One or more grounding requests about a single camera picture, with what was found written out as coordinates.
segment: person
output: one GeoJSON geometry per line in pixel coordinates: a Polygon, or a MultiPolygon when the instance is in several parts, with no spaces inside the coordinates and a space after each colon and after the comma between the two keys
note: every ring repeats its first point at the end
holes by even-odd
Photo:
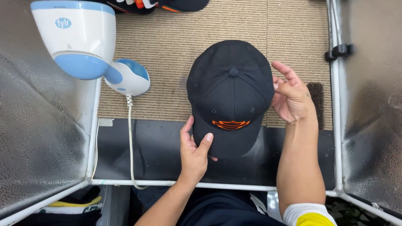
{"type": "MultiPolygon", "coordinates": [[[[318,121],[309,90],[290,67],[279,61],[271,65],[286,78],[273,76],[275,94],[271,102],[274,111],[287,123],[277,173],[283,223],[334,226],[336,223],[324,206],[325,187],[317,154],[318,121]]],[[[135,225],[283,225],[261,211],[264,208],[261,201],[249,192],[195,190],[207,170],[207,153],[213,134],[207,133],[197,147],[189,135],[193,122],[190,116],[180,131],[182,170],[177,182],[135,225]]]]}

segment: tylr logo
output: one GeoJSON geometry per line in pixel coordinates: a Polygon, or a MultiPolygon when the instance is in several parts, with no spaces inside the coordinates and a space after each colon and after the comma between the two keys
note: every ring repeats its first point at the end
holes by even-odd
{"type": "Polygon", "coordinates": [[[70,26],[71,26],[71,21],[69,20],[69,19],[67,19],[67,18],[58,18],[57,20],[56,20],[56,26],[58,27],[58,28],[63,28],[63,29],[66,29],[66,28],[69,28],[70,26]]]}

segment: cap button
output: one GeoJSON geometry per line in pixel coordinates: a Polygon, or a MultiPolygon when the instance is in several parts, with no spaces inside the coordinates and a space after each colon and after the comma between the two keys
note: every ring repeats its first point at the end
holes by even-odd
{"type": "Polygon", "coordinates": [[[229,70],[229,75],[231,77],[237,77],[239,75],[239,70],[237,68],[231,68],[229,70]]]}

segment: black mat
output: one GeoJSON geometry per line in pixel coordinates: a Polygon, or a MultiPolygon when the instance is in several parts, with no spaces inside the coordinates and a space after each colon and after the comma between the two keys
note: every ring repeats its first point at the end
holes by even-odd
{"type": "MultiPolygon", "coordinates": [[[[134,120],[134,175],[136,180],[175,181],[180,174],[179,130],[184,122],[134,120]]],[[[94,179],[130,180],[127,119],[115,119],[112,127],[99,127],[98,163],[94,179]]],[[[254,147],[241,158],[209,159],[201,182],[276,186],[283,128],[261,127],[254,147]]],[[[333,131],[322,130],[318,161],[326,190],[335,188],[333,131]]]]}

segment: orange embroidered logo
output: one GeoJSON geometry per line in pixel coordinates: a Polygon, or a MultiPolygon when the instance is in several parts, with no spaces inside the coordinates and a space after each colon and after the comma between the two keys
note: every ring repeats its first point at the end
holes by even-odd
{"type": "Polygon", "coordinates": [[[225,130],[235,130],[235,129],[240,129],[243,126],[248,125],[250,123],[250,121],[241,121],[241,122],[219,121],[219,122],[217,122],[217,121],[212,120],[212,123],[225,130]]]}

